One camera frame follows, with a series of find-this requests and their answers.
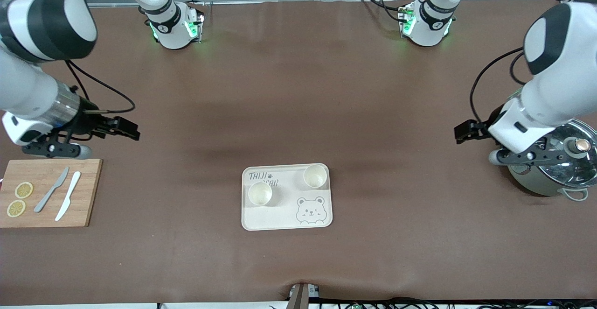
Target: table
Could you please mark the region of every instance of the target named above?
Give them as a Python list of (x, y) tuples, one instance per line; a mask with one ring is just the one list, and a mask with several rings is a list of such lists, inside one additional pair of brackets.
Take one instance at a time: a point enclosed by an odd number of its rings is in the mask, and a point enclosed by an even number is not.
[[(371, 4), (206, 7), (203, 43), (179, 51), (134, 8), (94, 9), (78, 64), (137, 101), (141, 140), (88, 143), (104, 160), (88, 228), (1, 231), (0, 303), (281, 300), (299, 281), (327, 298), (597, 298), (597, 190), (533, 196), (489, 164), (491, 141), (452, 134), (480, 69), (553, 4), (463, 1), (432, 48)], [(482, 116), (516, 90), (508, 65), (480, 82)], [(2, 169), (27, 158), (4, 134), (0, 152)], [(333, 223), (243, 230), (243, 169), (310, 162), (330, 167)]]

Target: knife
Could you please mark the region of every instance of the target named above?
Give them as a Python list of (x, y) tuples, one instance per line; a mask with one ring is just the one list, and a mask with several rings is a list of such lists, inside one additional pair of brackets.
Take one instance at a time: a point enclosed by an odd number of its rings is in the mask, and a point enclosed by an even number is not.
[(60, 175), (60, 177), (58, 177), (56, 183), (54, 183), (54, 186), (52, 186), (52, 188), (50, 188), (50, 190), (47, 192), (47, 194), (45, 194), (45, 196), (43, 196), (42, 200), (39, 201), (39, 203), (35, 206), (34, 212), (42, 211), (43, 207), (45, 206), (45, 203), (48, 202), (49, 197), (52, 196), (52, 194), (54, 193), (54, 190), (59, 188), (62, 185), (62, 183), (64, 183), (64, 180), (66, 179), (66, 175), (68, 175), (68, 173), (69, 173), (69, 167), (64, 168), (64, 171), (62, 171), (62, 174)]
[(70, 180), (69, 190), (66, 192), (66, 197), (64, 197), (64, 202), (62, 202), (60, 211), (58, 211), (58, 215), (56, 216), (56, 219), (54, 219), (55, 221), (60, 220), (60, 218), (62, 218), (62, 216), (64, 216), (64, 214), (66, 213), (66, 210), (69, 209), (70, 195), (72, 195), (73, 190), (75, 189), (75, 186), (76, 186), (77, 182), (79, 181), (80, 177), (81, 177), (81, 172), (75, 171), (75, 173), (73, 174), (73, 179)]

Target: stainless steel pot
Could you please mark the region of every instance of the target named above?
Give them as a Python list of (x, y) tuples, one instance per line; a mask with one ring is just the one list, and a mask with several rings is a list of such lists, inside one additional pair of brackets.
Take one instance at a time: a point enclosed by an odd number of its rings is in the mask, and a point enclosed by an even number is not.
[[(556, 166), (508, 166), (522, 186), (544, 196), (562, 194), (573, 201), (588, 198), (587, 188), (597, 184), (597, 133), (580, 120), (572, 120), (550, 133), (549, 149), (564, 150), (570, 161)], [(571, 196), (580, 192), (580, 198)]]

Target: wooden cutting board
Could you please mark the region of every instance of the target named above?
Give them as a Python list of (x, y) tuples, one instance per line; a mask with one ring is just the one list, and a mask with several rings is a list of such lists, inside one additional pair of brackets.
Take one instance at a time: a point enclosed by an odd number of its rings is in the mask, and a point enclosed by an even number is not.
[[(54, 191), (41, 212), (34, 212), (35, 206), (56, 183), (65, 167), (69, 167), (69, 173), (62, 186)], [(102, 160), (99, 159), (10, 161), (0, 190), (0, 228), (87, 226), (101, 169)], [(75, 171), (81, 172), (81, 178), (70, 196), (70, 207), (62, 219), (55, 221)], [(7, 214), (8, 205), (18, 199), (14, 190), (22, 182), (32, 183), (34, 190), (31, 196), (23, 199), (27, 204), (25, 212), (11, 218)]]

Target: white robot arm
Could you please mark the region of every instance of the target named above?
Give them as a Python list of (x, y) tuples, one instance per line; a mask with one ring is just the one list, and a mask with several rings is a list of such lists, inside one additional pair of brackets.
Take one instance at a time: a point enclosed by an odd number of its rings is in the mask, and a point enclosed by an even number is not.
[(552, 7), (525, 35), (524, 54), (533, 79), (486, 122), (468, 120), (454, 128), (457, 143), (494, 138), (503, 147), (490, 154), (497, 165), (565, 162), (565, 152), (543, 152), (537, 160), (524, 155), (531, 148), (541, 153), (536, 142), (558, 126), (597, 111), (597, 7), (579, 2)]
[(460, 0), (416, 0), (401, 9), (403, 36), (423, 47), (439, 43), (448, 34)]
[(0, 110), (8, 136), (28, 154), (87, 158), (88, 147), (72, 135), (126, 135), (137, 126), (120, 117), (88, 114), (97, 109), (40, 63), (87, 56), (97, 39), (85, 0), (14, 0), (0, 7)]
[(201, 41), (203, 13), (173, 0), (135, 0), (149, 18), (153, 36), (168, 49), (181, 49)]

